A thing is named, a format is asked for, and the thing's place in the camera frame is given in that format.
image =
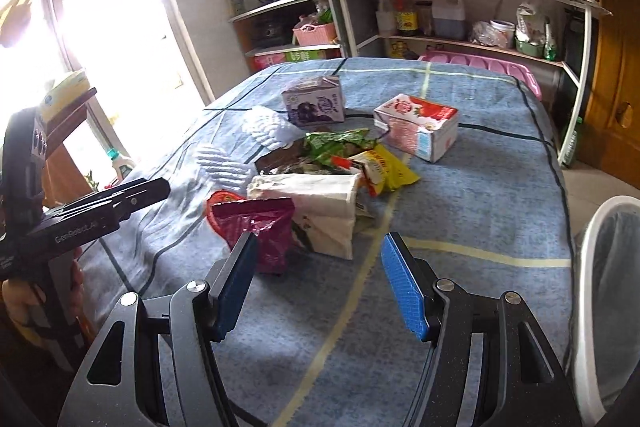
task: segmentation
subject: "silver screw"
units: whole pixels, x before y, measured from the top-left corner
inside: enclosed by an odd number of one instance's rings
[[[131,306],[138,300],[138,295],[134,292],[125,293],[120,297],[120,304],[123,306]]]
[[[509,304],[520,304],[522,302],[522,298],[516,292],[507,292],[504,295],[504,300],[506,300]]]
[[[438,288],[438,290],[450,292],[456,286],[453,284],[453,281],[450,281],[449,279],[438,279],[438,282],[436,282],[436,287]]]
[[[194,281],[191,281],[188,285],[187,285],[187,289],[190,292],[193,293],[198,293],[201,292],[202,290],[204,290],[204,288],[207,286],[207,283],[204,282],[201,279],[196,279]]]

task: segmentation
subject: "pink plastic basket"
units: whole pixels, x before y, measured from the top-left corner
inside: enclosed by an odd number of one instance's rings
[[[497,60],[496,58],[478,57],[466,53],[453,53],[441,51],[427,51],[420,56],[423,62],[439,62],[441,64],[458,64],[460,66],[471,66],[481,70],[489,70],[494,73],[510,74],[526,84],[536,95],[538,100],[542,100],[542,92],[536,77],[529,71],[529,68],[521,64],[515,64],[508,60]]]
[[[300,46],[315,46],[316,44],[332,44],[336,39],[335,24],[330,22],[320,26],[305,24],[302,28],[293,30],[293,34]]]

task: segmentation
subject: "tile floor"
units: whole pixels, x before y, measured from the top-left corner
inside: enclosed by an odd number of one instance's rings
[[[564,169],[564,183],[569,199],[569,218],[573,235],[589,222],[598,207],[613,196],[640,199],[640,190],[605,172],[576,162]]]

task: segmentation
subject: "milk carton box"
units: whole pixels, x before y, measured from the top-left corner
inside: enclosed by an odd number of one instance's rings
[[[337,76],[318,76],[288,86],[282,92],[289,121],[294,125],[344,122],[344,98]]]
[[[389,145],[428,162],[438,161],[458,135],[458,110],[399,94],[373,111]]]

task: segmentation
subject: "yellow snack bag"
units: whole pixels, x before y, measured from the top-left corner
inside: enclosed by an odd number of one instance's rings
[[[396,188],[411,185],[420,179],[381,144],[347,159],[333,156],[332,161],[334,165],[352,172],[363,172],[372,196],[377,196],[384,190],[393,192]]]

